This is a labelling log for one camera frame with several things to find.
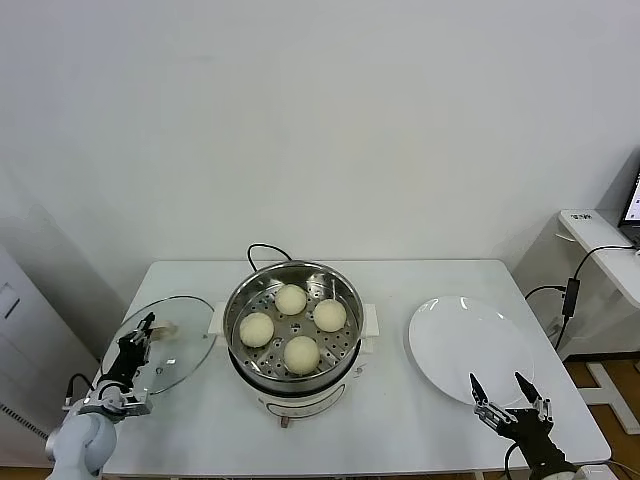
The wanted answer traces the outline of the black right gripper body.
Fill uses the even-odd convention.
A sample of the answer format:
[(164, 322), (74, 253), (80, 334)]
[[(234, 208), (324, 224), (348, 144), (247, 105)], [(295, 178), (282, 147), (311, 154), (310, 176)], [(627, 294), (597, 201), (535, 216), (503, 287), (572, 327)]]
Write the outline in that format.
[(505, 411), (509, 422), (502, 435), (519, 446), (530, 468), (566, 468), (565, 454), (550, 439), (554, 422), (541, 422), (533, 408)]

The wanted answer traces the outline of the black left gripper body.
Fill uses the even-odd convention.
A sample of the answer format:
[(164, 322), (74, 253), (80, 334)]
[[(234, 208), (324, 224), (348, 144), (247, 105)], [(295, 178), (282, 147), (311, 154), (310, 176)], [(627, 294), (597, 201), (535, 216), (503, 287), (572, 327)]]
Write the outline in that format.
[(133, 389), (133, 378), (136, 371), (145, 364), (145, 343), (134, 340), (133, 335), (125, 335), (117, 341), (118, 355), (109, 370), (102, 375), (107, 383), (117, 383), (126, 391)]

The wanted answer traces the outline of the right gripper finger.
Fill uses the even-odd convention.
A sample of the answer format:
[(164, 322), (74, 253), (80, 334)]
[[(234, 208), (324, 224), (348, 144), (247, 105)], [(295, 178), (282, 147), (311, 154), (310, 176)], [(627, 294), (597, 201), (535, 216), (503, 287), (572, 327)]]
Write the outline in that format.
[(524, 394), (533, 410), (537, 413), (538, 419), (541, 422), (552, 424), (553, 416), (551, 412), (550, 400), (548, 398), (543, 398), (536, 387), (521, 373), (515, 372), (514, 375), (521, 392)]
[(508, 422), (507, 412), (489, 401), (480, 382), (473, 373), (469, 374), (471, 394), (474, 399), (474, 413), (486, 425), (502, 425)]

